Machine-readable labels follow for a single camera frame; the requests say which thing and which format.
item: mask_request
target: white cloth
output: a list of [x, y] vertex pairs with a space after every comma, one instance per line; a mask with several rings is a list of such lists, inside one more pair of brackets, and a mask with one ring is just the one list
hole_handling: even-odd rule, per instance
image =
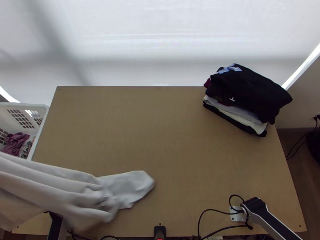
[[259, 118], [252, 112], [247, 111], [243, 108], [234, 107], [234, 106], [225, 106], [218, 103], [214, 98], [208, 97], [207, 95], [203, 98], [204, 102], [208, 105], [211, 105], [217, 108], [221, 113], [229, 116], [230, 118], [242, 123], [245, 126], [251, 127], [256, 133], [262, 134], [267, 127], [267, 122], [263, 123]]
[[44, 211], [63, 216], [74, 230], [86, 230], [110, 222], [154, 185], [144, 171], [94, 177], [3, 152], [0, 169], [0, 228], [8, 231]]

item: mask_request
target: black cord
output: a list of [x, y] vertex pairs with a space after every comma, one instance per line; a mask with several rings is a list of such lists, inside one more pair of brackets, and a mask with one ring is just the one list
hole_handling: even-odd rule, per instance
[[77, 238], [80, 238], [80, 239], [83, 239], [83, 240], [91, 240], [91, 239], [89, 239], [89, 238], [84, 238], [84, 237], [81, 237], [81, 236], [79, 236], [79, 235], [77, 235], [77, 234], [74, 234], [73, 232], [70, 232], [70, 231], [67, 231], [69, 234], [71, 234], [71, 237], [72, 237], [72, 239], [73, 240], [77, 240], [75, 237], [77, 237]]
[[250, 230], [253, 229], [252, 226], [248, 225], [248, 216], [247, 216], [245, 225], [237, 225], [237, 226], [229, 226], [229, 227], [221, 228], [221, 229], [219, 229], [219, 230], [217, 230], [217, 231], [215, 231], [215, 232], [210, 233], [209, 235], [205, 236], [204, 238], [200, 238], [200, 221], [201, 221], [201, 218], [202, 218], [202, 216], [203, 216], [203, 214], [204, 214], [205, 212], [207, 212], [207, 211], [214, 211], [214, 212], [219, 212], [219, 213], [222, 213], [222, 214], [225, 214], [225, 215], [235, 215], [235, 214], [239, 214], [239, 213], [241, 213], [241, 212], [243, 213], [243, 210], [237, 210], [237, 209], [235, 209], [235, 208], [232, 207], [232, 205], [231, 205], [231, 199], [232, 199], [233, 197], [238, 197], [238, 198], [240, 198], [240, 199], [242, 200], [242, 202], [244, 202], [244, 199], [243, 199], [242, 197], [240, 197], [239, 195], [237, 195], [237, 194], [233, 194], [233, 195], [231, 195], [231, 196], [229, 197], [229, 205], [230, 205], [230, 208], [231, 208], [232, 210], [236, 211], [236, 212], [234, 212], [234, 213], [229, 213], [229, 212], [219, 211], [219, 210], [216, 210], [216, 209], [206, 209], [206, 210], [204, 210], [204, 211], [201, 213], [201, 215], [200, 215], [200, 217], [199, 217], [199, 220], [198, 220], [198, 240], [204, 240], [205, 238], [211, 237], [212, 235], [214, 235], [214, 234], [216, 234], [216, 233], [218, 233], [218, 232], [221, 232], [221, 231], [223, 231], [223, 230], [230, 229], [230, 228], [242, 228], [242, 227], [247, 227], [247, 228], [249, 228]]
[[[315, 126], [315, 128], [313, 129], [312, 132], [314, 132], [314, 131], [317, 129], [317, 127], [318, 127], [318, 117], [314, 117], [313, 119], [316, 121], [316, 126]], [[293, 145], [293, 147], [291, 148], [291, 150], [289, 151], [289, 153], [288, 153], [287, 156], [286, 156], [286, 160], [292, 158], [292, 157], [297, 153], [297, 151], [299, 150], [299, 148], [300, 148], [303, 144], [306, 143], [306, 141], [304, 141], [304, 142], [298, 147], [298, 149], [294, 152], [294, 154], [293, 154], [291, 157], [289, 157], [289, 156], [290, 156], [290, 153], [292, 152], [292, 150], [294, 149], [294, 147], [302, 140], [302, 138], [304, 138], [304, 137], [305, 137], [306, 135], [308, 135], [308, 134], [309, 134], [309, 133], [306, 133], [306, 134], [302, 135], [302, 137]]]
[[[73, 240], [77, 240], [75, 237], [80, 238], [80, 239], [83, 239], [83, 240], [91, 240], [91, 239], [89, 239], [89, 238], [84, 238], [84, 237], [81, 237], [81, 236], [79, 236], [79, 235], [77, 235], [77, 234], [74, 234], [73, 232], [70, 232], [70, 231], [67, 231], [67, 232], [71, 234], [71, 237], [72, 237]], [[103, 240], [103, 239], [105, 239], [105, 238], [113, 238], [113, 239], [119, 240], [117, 237], [112, 236], [112, 235], [103, 236], [100, 240]]]
[[223, 239], [233, 239], [233, 238], [237, 238], [237, 237], [239, 237], [239, 238], [242, 238], [243, 240], [246, 240], [248, 237], [250, 237], [250, 235], [245, 235], [245, 236], [241, 236], [241, 235], [236, 235], [236, 236], [232, 236], [231, 238], [223, 238]]
[[214, 234], [216, 234], [218, 232], [221, 232], [223, 230], [227, 230], [227, 229], [230, 229], [230, 228], [243, 228], [243, 227], [248, 227], [248, 225], [237, 225], [237, 226], [228, 226], [228, 227], [225, 227], [225, 228], [221, 228], [221, 229], [216, 230], [215, 232], [212, 232], [212, 233], [208, 234], [207, 236], [201, 238], [201, 240], [204, 240], [204, 239], [206, 239], [208, 237], [211, 237], [212, 235], [214, 235]]
[[243, 199], [242, 197], [240, 197], [240, 196], [237, 195], [237, 194], [232, 194], [232, 195], [229, 197], [229, 206], [230, 206], [230, 208], [231, 208], [232, 210], [236, 211], [236, 212], [243, 212], [242, 210], [237, 210], [237, 209], [235, 209], [235, 208], [232, 207], [232, 205], [231, 205], [231, 199], [232, 199], [233, 197], [238, 197], [238, 198], [240, 198], [240, 199], [242, 200], [242, 202], [244, 202], [244, 199]]
[[116, 240], [119, 240], [118, 238], [116, 238], [115, 236], [111, 236], [111, 235], [106, 235], [106, 236], [103, 236], [102, 238], [100, 238], [100, 240], [103, 240], [105, 238], [114, 238]]
[[208, 212], [208, 211], [219, 212], [219, 213], [226, 214], [226, 215], [239, 214], [238, 212], [229, 213], [229, 212], [222, 212], [222, 211], [219, 211], [219, 210], [216, 210], [216, 209], [210, 209], [210, 208], [204, 210], [204, 211], [201, 213], [201, 215], [200, 215], [200, 217], [199, 217], [199, 220], [198, 220], [198, 240], [200, 240], [200, 221], [201, 221], [201, 218], [202, 218], [203, 214], [204, 214], [205, 212]]
[[289, 160], [290, 158], [294, 157], [294, 155], [297, 153], [297, 151], [299, 150], [299, 148], [301, 148], [301, 146], [302, 146], [303, 144], [305, 144], [306, 142], [307, 142], [307, 141], [304, 141], [302, 144], [300, 144], [300, 145], [298, 146], [297, 150], [294, 152], [294, 154], [293, 154], [291, 157], [286, 158], [286, 160]]

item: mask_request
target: stack of folded clothes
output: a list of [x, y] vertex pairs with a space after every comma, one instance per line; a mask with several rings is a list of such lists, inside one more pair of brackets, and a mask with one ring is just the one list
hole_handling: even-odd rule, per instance
[[266, 136], [266, 126], [274, 124], [280, 108], [292, 101], [280, 85], [239, 64], [219, 68], [204, 86], [205, 108], [260, 137]]

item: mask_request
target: white laundry basket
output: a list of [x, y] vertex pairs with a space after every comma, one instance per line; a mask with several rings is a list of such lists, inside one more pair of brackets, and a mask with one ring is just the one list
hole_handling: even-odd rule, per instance
[[23, 132], [30, 135], [26, 142], [36, 137], [27, 158], [31, 160], [48, 112], [49, 107], [42, 104], [1, 102], [0, 150], [4, 148], [9, 133]]

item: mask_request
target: table top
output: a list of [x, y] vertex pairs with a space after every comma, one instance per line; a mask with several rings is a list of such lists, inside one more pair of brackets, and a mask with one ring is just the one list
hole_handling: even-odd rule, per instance
[[[197, 234], [201, 212], [228, 211], [228, 197], [254, 196], [295, 232], [306, 231], [282, 147], [272, 125], [265, 138], [243, 132], [202, 106], [203, 87], [58, 87], [34, 161], [95, 176], [145, 170], [154, 189], [133, 208], [89, 234]], [[47, 234], [41, 214], [14, 232]], [[200, 234], [235, 225], [227, 215], [204, 214]], [[235, 228], [220, 235], [263, 234]]]

